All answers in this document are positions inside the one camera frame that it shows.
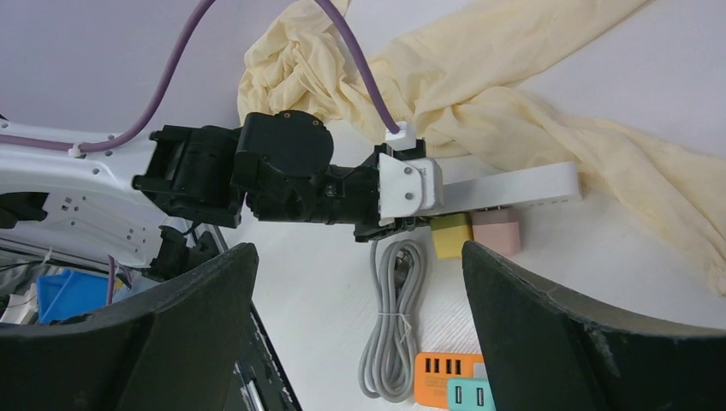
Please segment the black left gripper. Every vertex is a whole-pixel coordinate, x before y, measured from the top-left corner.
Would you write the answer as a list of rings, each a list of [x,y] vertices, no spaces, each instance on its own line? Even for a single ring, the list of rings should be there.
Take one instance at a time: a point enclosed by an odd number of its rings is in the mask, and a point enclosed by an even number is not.
[[[443,172],[426,153],[425,141],[397,151],[383,143],[363,163],[378,173],[375,207],[364,223],[354,227],[359,243],[380,241],[389,236],[426,226],[443,208]]]

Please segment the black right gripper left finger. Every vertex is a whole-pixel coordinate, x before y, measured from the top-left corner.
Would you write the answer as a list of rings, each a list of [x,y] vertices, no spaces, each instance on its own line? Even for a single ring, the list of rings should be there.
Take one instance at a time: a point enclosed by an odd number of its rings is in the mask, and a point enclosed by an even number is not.
[[[258,265],[243,243],[96,311],[3,329],[2,409],[223,409]]]

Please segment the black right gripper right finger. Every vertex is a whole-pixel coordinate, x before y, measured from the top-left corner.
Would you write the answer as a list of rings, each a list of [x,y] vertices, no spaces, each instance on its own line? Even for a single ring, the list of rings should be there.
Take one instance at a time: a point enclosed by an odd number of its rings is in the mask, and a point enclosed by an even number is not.
[[[474,241],[462,269],[497,409],[724,409],[724,331],[598,301]]]

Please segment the yellow plug adapter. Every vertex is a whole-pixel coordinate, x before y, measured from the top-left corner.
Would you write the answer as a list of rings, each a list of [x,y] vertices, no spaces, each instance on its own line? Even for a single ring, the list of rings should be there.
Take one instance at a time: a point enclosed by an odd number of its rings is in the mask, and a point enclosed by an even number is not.
[[[438,259],[460,259],[463,245],[473,239],[470,218],[466,213],[434,217],[430,228]]]

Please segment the pink plug adapter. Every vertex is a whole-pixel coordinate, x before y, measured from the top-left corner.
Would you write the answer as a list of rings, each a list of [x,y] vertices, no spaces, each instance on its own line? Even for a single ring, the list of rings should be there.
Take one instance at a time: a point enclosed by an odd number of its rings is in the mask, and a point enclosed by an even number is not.
[[[519,215],[514,208],[476,211],[471,214],[473,239],[490,250],[510,257],[521,251]]]

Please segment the white power strip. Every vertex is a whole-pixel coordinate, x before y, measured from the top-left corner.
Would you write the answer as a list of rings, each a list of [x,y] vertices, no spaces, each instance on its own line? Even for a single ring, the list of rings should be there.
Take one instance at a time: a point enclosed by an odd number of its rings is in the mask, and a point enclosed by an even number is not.
[[[563,162],[443,186],[432,216],[505,207],[546,206],[582,199],[575,163]]]

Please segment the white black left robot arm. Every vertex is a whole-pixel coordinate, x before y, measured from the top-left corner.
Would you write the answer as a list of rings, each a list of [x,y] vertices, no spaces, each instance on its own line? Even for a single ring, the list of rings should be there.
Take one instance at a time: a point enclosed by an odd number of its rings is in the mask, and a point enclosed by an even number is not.
[[[442,171],[401,125],[360,165],[331,162],[334,142],[298,110],[249,114],[235,129],[165,126],[126,144],[1,123],[1,227],[77,258],[113,257],[159,282],[213,257],[172,219],[236,228],[261,221],[351,224],[357,242],[428,223]]]

